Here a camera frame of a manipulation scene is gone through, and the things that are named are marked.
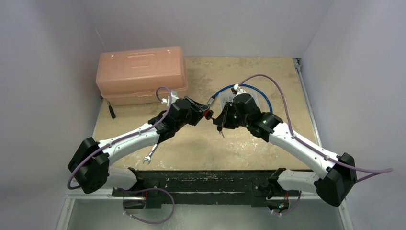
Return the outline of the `orange plastic toolbox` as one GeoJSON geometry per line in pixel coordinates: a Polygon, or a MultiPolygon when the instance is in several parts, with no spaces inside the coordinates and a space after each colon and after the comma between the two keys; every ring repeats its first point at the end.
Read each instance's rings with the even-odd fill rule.
{"type": "Polygon", "coordinates": [[[158,102],[166,86],[187,95],[188,79],[182,48],[179,46],[106,52],[100,55],[96,84],[101,96],[112,105],[158,102]]]}

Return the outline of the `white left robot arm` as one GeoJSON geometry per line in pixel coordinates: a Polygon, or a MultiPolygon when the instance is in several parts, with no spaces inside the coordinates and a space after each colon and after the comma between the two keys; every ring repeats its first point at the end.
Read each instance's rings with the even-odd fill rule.
{"type": "Polygon", "coordinates": [[[109,167],[119,159],[148,146],[158,145],[172,137],[185,125],[196,126],[203,118],[212,118],[210,106],[191,98],[171,100],[166,110],[141,127],[117,137],[95,141],[84,139],[68,163],[70,190],[93,193],[107,182],[109,167]]]}

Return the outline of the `black-headed key bunch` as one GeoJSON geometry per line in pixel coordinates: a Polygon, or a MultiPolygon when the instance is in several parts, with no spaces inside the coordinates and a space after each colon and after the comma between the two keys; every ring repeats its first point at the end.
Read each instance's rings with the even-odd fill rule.
{"type": "Polygon", "coordinates": [[[224,127],[224,123],[223,122],[219,122],[217,125],[216,130],[219,132],[219,134],[222,136],[222,138],[225,138],[224,133],[223,133],[223,127],[224,127]]]}

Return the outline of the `silver open-end wrench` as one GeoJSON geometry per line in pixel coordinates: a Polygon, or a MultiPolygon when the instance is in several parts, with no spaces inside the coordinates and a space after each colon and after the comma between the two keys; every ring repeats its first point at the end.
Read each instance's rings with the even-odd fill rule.
{"type": "Polygon", "coordinates": [[[152,150],[150,151],[150,153],[149,153],[146,157],[143,158],[143,164],[144,164],[144,163],[147,163],[147,164],[150,164],[150,163],[151,163],[151,158],[152,158],[153,154],[155,153],[155,151],[157,150],[158,146],[159,146],[159,144],[155,144],[155,145],[153,146],[153,148],[152,148],[152,150]]]}

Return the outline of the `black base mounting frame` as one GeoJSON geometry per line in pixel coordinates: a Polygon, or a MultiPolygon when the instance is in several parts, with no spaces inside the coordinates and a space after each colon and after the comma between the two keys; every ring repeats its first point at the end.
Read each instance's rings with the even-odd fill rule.
{"type": "Polygon", "coordinates": [[[115,187],[114,197],[140,198],[145,208],[163,204],[249,205],[277,208],[277,201],[292,201],[297,190],[285,191],[276,183],[278,170],[133,170],[137,182],[128,190],[115,187]]]}

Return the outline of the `orange black padlock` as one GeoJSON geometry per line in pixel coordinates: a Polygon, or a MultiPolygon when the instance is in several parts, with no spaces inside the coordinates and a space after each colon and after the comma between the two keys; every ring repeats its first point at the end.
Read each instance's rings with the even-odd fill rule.
{"type": "Polygon", "coordinates": [[[210,119],[212,119],[213,114],[214,114],[213,110],[209,109],[204,112],[203,116],[206,120],[210,120],[210,119]]]}

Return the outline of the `clear plastic screw organizer box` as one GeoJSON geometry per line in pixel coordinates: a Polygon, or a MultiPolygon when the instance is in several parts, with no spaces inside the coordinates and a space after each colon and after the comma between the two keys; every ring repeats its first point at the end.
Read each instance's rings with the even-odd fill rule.
{"type": "MultiPolygon", "coordinates": [[[[249,93],[253,99],[255,100],[255,103],[258,107],[260,107],[260,101],[258,98],[258,94],[255,90],[253,89],[245,89],[245,91],[247,93],[249,93]]],[[[221,106],[221,110],[224,108],[224,106],[226,105],[226,102],[231,102],[233,100],[233,93],[231,91],[224,91],[222,93],[220,93],[217,97],[217,99],[220,100],[220,106],[221,106]]]]}

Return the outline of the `black-handled tool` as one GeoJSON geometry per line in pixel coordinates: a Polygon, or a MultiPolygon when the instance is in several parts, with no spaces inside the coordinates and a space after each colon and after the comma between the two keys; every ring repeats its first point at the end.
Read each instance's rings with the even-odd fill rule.
{"type": "Polygon", "coordinates": [[[114,109],[113,109],[111,103],[110,103],[107,99],[106,99],[106,102],[107,102],[107,105],[108,105],[108,109],[109,109],[109,113],[110,113],[110,115],[111,115],[111,118],[112,118],[112,119],[115,119],[115,118],[116,118],[116,114],[115,114],[115,112],[114,112],[114,109]]]}

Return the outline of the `blue cable lock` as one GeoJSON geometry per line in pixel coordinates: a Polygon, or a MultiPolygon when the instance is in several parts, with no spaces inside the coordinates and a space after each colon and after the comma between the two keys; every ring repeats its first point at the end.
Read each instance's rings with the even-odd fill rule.
{"type": "MultiPolygon", "coordinates": [[[[248,94],[250,94],[252,96],[252,98],[254,99],[254,101],[258,107],[260,107],[260,101],[259,101],[258,95],[261,95],[264,98],[265,102],[267,103],[270,112],[271,113],[273,112],[273,108],[272,108],[270,100],[261,90],[259,90],[258,88],[254,87],[254,86],[248,85],[248,84],[241,84],[241,86],[243,87],[245,92],[247,92],[248,94]]],[[[227,91],[227,90],[233,89],[233,88],[234,88],[233,84],[221,88],[218,92],[216,92],[214,95],[212,95],[209,98],[206,105],[211,107],[212,104],[216,101],[216,99],[219,99],[221,109],[223,110],[226,103],[232,102],[233,98],[234,98],[234,95],[232,92],[224,92],[224,91],[227,91]]]]}

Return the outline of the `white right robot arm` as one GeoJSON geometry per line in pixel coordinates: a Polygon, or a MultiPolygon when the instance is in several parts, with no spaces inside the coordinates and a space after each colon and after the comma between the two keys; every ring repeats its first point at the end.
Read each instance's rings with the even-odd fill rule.
{"type": "Polygon", "coordinates": [[[317,194],[326,203],[338,207],[357,181],[354,158],[321,148],[289,129],[289,125],[271,112],[262,112],[248,93],[239,94],[227,102],[213,119],[218,131],[246,128],[253,136],[276,145],[295,156],[311,172],[283,169],[269,181],[270,194],[280,195],[287,190],[317,194]]]}

